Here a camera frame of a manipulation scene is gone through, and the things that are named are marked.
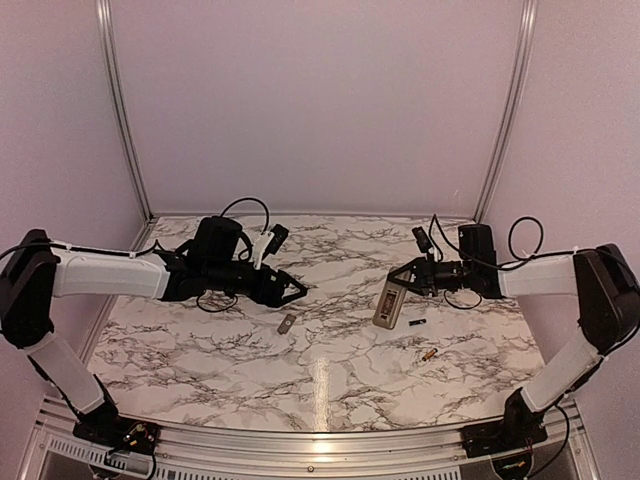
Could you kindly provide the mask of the grey white remote control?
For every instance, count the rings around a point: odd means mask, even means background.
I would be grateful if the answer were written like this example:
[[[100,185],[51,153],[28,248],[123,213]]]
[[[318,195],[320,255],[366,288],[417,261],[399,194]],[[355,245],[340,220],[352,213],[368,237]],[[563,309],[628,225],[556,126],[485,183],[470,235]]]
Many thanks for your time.
[[[407,289],[390,280],[386,280],[372,318],[374,326],[393,330],[400,315]]]

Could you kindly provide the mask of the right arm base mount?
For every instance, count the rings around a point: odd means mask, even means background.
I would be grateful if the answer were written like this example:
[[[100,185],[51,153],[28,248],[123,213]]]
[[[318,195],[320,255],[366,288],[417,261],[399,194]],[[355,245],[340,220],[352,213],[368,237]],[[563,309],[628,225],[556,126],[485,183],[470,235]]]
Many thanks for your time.
[[[531,447],[548,439],[543,418],[529,409],[520,388],[506,399],[501,419],[463,427],[462,446],[468,458]]]

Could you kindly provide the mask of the grey battery compartment cover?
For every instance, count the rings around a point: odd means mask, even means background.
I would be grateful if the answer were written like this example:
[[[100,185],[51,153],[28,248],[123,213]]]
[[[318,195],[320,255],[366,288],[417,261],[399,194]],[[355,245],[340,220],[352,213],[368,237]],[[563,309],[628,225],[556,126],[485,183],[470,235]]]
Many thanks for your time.
[[[296,317],[294,315],[291,314],[287,314],[285,316],[285,318],[283,319],[283,321],[280,323],[280,325],[277,328],[277,332],[280,335],[285,335],[289,332],[291,326],[293,325],[293,323],[295,322]]]

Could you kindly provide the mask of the gold AA battery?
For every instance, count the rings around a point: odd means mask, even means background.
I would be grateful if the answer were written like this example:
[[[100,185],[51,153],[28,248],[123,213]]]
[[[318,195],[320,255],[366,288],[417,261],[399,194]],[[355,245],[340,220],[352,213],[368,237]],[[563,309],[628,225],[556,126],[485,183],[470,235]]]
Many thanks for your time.
[[[437,350],[437,349],[432,349],[432,350],[428,351],[427,353],[425,353],[425,354],[422,356],[421,360],[422,360],[422,361],[428,361],[428,360],[430,360],[431,358],[433,358],[437,353],[438,353],[438,350]]]

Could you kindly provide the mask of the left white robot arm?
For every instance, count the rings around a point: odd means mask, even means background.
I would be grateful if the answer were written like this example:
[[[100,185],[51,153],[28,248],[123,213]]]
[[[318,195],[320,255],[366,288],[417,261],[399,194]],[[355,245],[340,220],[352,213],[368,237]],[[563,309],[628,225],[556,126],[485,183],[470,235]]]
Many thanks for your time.
[[[285,227],[275,225],[251,241],[237,221],[210,216],[200,221],[194,238],[174,250],[109,251],[57,243],[33,229],[5,254],[1,333],[61,392],[80,424],[102,443],[119,444],[126,423],[99,380],[56,335],[52,300],[108,295],[183,302],[212,291],[280,308],[308,292],[264,261],[287,236]]]

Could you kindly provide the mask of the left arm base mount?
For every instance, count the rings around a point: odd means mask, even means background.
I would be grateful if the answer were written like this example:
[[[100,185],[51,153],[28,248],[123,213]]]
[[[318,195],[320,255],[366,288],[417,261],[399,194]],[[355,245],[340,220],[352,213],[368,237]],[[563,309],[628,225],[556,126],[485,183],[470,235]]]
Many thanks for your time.
[[[160,427],[154,422],[122,416],[117,407],[105,400],[89,413],[79,413],[73,427],[74,437],[108,447],[111,452],[133,452],[152,456]]]

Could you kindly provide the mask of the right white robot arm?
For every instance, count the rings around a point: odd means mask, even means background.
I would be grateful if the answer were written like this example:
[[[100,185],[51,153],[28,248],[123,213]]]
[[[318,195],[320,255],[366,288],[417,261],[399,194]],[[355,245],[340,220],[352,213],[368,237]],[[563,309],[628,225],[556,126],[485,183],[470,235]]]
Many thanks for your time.
[[[639,332],[639,282],[614,244],[534,253],[498,264],[486,224],[458,229],[456,261],[435,259],[436,246],[422,228],[413,229],[423,255],[389,272],[387,280],[421,296],[466,289],[482,299],[545,295],[577,298],[577,330],[552,360],[505,402],[495,438],[515,448],[529,437],[546,410],[583,385],[607,356]]]

